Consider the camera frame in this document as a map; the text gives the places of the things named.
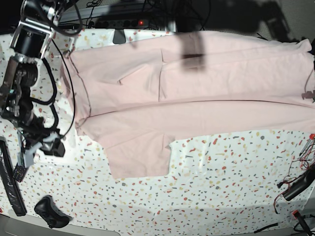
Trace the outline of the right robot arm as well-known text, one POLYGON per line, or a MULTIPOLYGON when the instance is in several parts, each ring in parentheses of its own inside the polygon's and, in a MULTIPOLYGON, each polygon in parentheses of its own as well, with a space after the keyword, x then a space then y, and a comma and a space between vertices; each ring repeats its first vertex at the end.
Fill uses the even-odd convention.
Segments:
POLYGON ((18 129, 18 166, 23 168, 33 165, 39 149, 59 157, 65 152, 54 106, 57 86, 45 53, 55 33, 74 37, 82 30, 82 21, 73 32, 58 26, 64 11, 72 6, 79 10, 74 0, 25 0, 21 5, 21 19, 10 43, 14 55, 9 58, 0 87, 0 116, 18 129), (31 97, 31 87, 38 78, 38 59, 45 65, 53 87, 47 101, 31 97))

